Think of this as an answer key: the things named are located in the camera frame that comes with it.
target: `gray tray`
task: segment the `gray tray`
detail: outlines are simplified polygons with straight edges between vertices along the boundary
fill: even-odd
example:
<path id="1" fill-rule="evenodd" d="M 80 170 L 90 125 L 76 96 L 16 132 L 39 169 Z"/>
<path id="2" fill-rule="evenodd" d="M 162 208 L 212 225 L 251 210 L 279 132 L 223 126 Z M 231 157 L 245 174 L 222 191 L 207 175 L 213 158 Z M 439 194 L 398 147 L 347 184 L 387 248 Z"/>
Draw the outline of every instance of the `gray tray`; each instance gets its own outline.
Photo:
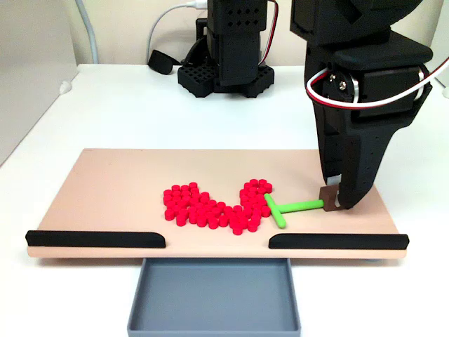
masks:
<path id="1" fill-rule="evenodd" d="M 295 336 L 289 259 L 144 259 L 130 337 Z"/>

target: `white table surface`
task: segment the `white table surface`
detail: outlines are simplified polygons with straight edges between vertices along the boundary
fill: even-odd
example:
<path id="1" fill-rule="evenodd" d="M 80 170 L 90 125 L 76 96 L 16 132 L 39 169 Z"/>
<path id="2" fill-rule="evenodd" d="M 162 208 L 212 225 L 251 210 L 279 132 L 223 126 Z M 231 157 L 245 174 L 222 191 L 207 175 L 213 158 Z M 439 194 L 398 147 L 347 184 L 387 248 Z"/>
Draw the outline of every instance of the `white table surface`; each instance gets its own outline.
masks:
<path id="1" fill-rule="evenodd" d="M 80 65 L 0 168 L 0 336 L 127 336 L 141 260 L 29 258 L 36 229 L 85 147 L 316 149 L 302 67 L 277 67 L 257 99 L 197 99 L 146 66 Z M 302 337 L 448 333 L 449 100 L 434 90 L 393 138 L 376 185 L 400 232 L 401 261 L 296 260 Z"/>

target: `screw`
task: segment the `screw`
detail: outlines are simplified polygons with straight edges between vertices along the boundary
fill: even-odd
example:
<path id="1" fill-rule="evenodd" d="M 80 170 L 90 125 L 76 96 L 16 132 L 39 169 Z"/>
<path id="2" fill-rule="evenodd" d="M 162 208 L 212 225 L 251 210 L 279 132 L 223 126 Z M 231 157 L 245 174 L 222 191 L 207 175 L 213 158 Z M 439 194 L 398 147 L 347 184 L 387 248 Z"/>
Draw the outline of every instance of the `screw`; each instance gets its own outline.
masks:
<path id="1" fill-rule="evenodd" d="M 341 82 L 340 82 L 340 90 L 341 90 L 341 91 L 345 91 L 346 88 L 347 88 L 346 82 L 345 82 L 345 81 L 341 81 Z"/>

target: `green t-shaped piece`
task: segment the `green t-shaped piece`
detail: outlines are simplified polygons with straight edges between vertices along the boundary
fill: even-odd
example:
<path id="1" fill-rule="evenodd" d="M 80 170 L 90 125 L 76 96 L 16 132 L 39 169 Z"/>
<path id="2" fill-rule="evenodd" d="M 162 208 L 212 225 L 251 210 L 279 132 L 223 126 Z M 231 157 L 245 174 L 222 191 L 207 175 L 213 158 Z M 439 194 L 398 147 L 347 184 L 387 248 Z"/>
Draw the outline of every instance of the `green t-shaped piece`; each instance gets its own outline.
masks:
<path id="1" fill-rule="evenodd" d="M 282 216 L 283 213 L 308 211 L 309 209 L 322 209 L 324 207 L 323 200 L 304 201 L 294 204 L 276 205 L 272 196 L 268 193 L 264 195 L 267 200 L 268 207 L 272 210 L 272 215 L 279 228 L 285 228 L 287 225 L 286 219 Z"/>
<path id="2" fill-rule="evenodd" d="M 274 221 L 276 221 L 278 227 L 285 228 L 287 225 L 287 221 L 283 218 L 281 212 L 278 210 L 278 206 L 274 203 L 272 196 L 266 193 L 264 194 L 264 198 L 265 200 L 267 200 L 268 207 L 272 210 Z"/>

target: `beige board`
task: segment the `beige board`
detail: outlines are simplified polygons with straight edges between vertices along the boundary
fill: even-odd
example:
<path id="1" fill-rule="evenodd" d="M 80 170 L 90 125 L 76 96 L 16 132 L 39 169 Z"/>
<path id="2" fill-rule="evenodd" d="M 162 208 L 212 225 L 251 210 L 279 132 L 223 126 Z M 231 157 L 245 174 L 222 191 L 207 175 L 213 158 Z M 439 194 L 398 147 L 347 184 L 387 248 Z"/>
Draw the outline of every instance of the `beige board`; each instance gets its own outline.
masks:
<path id="1" fill-rule="evenodd" d="M 403 258 L 406 251 L 269 249 L 279 233 L 397 234 L 375 187 L 351 210 L 322 209 L 285 214 L 287 228 L 263 218 L 255 233 L 232 234 L 163 217 L 163 191 L 197 182 L 217 201 L 239 203 L 251 178 L 274 186 L 277 204 L 318 199 L 323 185 L 316 150 L 105 150 L 86 149 L 43 218 L 39 230 L 158 232 L 165 249 L 28 247 L 40 258 L 239 257 Z"/>

